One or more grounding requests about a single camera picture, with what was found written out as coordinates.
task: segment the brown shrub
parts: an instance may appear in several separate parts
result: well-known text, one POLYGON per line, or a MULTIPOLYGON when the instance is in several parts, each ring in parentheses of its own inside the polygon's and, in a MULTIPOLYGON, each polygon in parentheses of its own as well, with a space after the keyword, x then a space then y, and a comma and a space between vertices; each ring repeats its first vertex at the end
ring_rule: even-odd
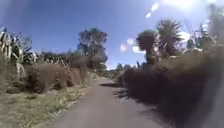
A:
POLYGON ((63 89, 82 82, 79 69, 62 67, 57 64, 42 64, 27 69, 27 89, 34 92, 45 92, 63 89))
POLYGON ((165 59, 152 67, 130 69, 119 79, 131 97, 156 105, 164 119, 182 125, 195 111, 204 89, 213 86, 215 91, 220 85, 223 49, 213 47, 165 59))

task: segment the palm tree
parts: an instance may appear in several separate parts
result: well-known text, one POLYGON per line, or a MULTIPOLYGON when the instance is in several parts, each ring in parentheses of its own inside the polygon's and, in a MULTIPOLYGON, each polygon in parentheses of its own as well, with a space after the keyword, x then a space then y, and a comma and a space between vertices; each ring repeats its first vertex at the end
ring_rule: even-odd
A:
POLYGON ((174 47, 174 43, 182 40, 179 35, 181 24, 177 21, 161 20, 156 28, 159 35, 158 48, 162 57, 166 56, 163 52, 164 50, 168 55, 175 55, 176 49, 174 47))
POLYGON ((156 33, 153 30, 145 30, 140 33, 137 37, 137 43, 139 49, 146 51, 146 60, 148 63, 153 64, 154 60, 152 58, 153 46, 156 42, 156 33))

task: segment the paved path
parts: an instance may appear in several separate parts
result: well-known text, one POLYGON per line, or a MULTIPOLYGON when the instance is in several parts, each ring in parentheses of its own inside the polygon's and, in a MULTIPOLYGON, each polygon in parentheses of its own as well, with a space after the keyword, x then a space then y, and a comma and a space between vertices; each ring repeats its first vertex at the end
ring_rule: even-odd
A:
POLYGON ((146 107, 133 100, 117 98, 116 87, 107 79, 98 81, 89 93, 51 128, 168 128, 153 115, 144 114, 146 107))

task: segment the sunlight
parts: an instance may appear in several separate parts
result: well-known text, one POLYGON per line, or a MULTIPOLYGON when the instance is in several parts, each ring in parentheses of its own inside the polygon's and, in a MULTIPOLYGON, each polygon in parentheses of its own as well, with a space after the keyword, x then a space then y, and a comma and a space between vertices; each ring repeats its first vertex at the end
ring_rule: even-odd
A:
POLYGON ((181 10, 187 10, 191 8, 199 0, 162 0, 162 3, 165 5, 170 5, 177 7, 181 10))
POLYGON ((182 42, 187 42, 190 39, 190 34, 187 32, 179 32, 180 37, 183 39, 182 42))

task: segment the green tree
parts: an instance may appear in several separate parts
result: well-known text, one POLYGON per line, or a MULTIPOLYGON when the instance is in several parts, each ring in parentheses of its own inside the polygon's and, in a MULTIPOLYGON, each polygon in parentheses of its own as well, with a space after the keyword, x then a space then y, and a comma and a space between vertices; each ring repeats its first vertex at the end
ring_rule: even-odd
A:
POLYGON ((166 53, 168 55, 176 55, 174 44, 182 40, 179 35, 181 24, 177 21, 161 20, 156 28, 159 34, 158 48, 162 57, 166 57, 166 53))
POLYGON ((87 66, 91 69, 101 70, 108 57, 105 53, 104 44, 107 41, 107 33, 98 28, 92 28, 79 33, 78 49, 89 57, 87 66))
POLYGON ((153 46, 156 42, 156 33, 153 30, 145 30, 137 37, 137 44, 142 51, 146 51, 146 61, 149 64, 154 63, 152 53, 154 51, 153 46))
POLYGON ((120 72, 120 71, 122 71, 123 70, 123 66, 122 66, 122 64, 118 64, 117 65, 117 67, 116 67, 116 70, 118 71, 118 72, 120 72))

